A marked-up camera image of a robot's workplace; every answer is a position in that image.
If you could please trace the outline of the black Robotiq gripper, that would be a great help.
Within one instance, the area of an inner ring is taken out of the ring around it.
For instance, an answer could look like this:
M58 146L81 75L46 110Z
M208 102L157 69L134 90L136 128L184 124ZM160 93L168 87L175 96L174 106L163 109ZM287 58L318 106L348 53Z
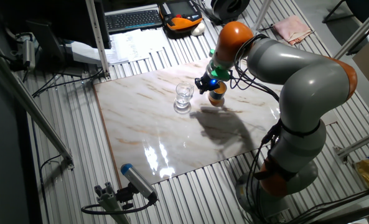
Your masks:
M205 73L201 78L195 78L195 85L199 90L200 94L204 94L207 91L212 91L218 88L218 80L210 78L210 76Z

